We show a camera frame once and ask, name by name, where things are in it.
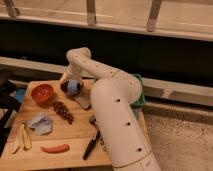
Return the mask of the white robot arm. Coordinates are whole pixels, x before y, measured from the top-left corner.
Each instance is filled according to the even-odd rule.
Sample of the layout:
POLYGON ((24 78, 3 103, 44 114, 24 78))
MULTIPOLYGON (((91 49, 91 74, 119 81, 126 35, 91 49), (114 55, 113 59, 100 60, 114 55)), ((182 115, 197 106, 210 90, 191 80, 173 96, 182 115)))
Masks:
POLYGON ((161 171, 131 105, 142 94, 140 81, 123 70, 91 59, 87 47, 66 53, 68 69, 61 81, 81 80, 81 70, 97 81, 90 102, 114 171, 161 171))

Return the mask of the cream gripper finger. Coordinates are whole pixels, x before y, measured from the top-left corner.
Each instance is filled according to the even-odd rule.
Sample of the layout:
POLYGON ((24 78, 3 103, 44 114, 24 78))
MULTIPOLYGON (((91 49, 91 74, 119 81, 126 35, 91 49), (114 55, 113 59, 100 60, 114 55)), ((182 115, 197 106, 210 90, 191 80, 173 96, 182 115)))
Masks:
POLYGON ((82 87, 82 80, 81 80, 81 79, 78 79, 78 80, 77 80, 77 84, 78 84, 79 87, 82 87))
POLYGON ((64 82, 66 82, 68 80, 68 73, 65 72, 62 77, 60 78, 60 83, 63 84, 64 82))

